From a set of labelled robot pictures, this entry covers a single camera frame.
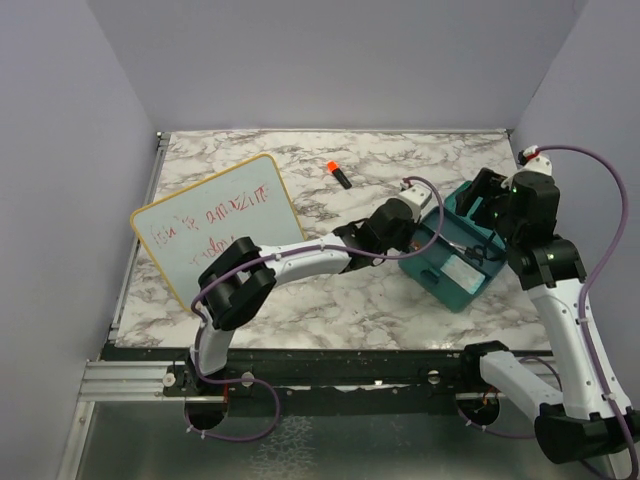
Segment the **black handled scissors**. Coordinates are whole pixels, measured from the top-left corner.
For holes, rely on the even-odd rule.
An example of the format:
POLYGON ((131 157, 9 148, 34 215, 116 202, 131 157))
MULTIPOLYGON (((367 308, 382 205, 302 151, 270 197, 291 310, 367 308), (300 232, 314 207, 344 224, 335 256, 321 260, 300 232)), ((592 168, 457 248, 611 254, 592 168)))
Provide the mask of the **black handled scissors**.
POLYGON ((465 246, 456 242, 449 242, 449 245, 468 259, 476 261, 479 265, 483 265, 485 261, 493 260, 493 258, 489 256, 488 246, 485 244, 465 246))

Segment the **white dressing packet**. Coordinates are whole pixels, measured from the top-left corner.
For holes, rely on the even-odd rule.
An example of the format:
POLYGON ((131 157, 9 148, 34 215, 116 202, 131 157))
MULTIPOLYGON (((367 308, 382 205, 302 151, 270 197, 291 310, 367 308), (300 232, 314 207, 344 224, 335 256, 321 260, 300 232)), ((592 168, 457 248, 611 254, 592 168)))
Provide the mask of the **white dressing packet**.
POLYGON ((482 272, 456 255, 449 257, 441 271, 470 295, 475 294, 485 281, 482 272))

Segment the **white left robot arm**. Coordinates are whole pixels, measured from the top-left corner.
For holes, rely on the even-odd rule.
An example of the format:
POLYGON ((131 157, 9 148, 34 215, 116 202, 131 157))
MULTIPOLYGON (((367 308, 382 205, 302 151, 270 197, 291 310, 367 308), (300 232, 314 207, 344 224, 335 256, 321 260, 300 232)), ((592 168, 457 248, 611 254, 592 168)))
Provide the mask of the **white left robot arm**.
POLYGON ((235 331, 253 320, 271 292, 317 275, 344 274, 409 253, 430 193, 409 189, 364 219, 349 222, 316 240, 258 246, 249 237, 234 241, 199 277, 192 310, 201 317, 186 382, 206 395, 220 385, 221 370, 235 331))

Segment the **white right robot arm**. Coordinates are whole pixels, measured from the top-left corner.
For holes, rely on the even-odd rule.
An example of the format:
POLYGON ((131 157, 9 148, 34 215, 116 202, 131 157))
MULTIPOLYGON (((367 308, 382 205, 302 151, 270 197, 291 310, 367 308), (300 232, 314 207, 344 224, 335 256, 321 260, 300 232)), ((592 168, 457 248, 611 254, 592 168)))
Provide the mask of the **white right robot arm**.
POLYGON ((459 378, 469 390, 493 386, 532 422, 555 464, 622 451, 639 440, 639 412, 617 382, 582 290, 577 247, 556 234, 560 191, 545 173, 507 178, 483 168, 456 197, 456 213, 503 240, 507 264, 543 322, 560 374, 554 389, 498 341, 468 345, 459 378))

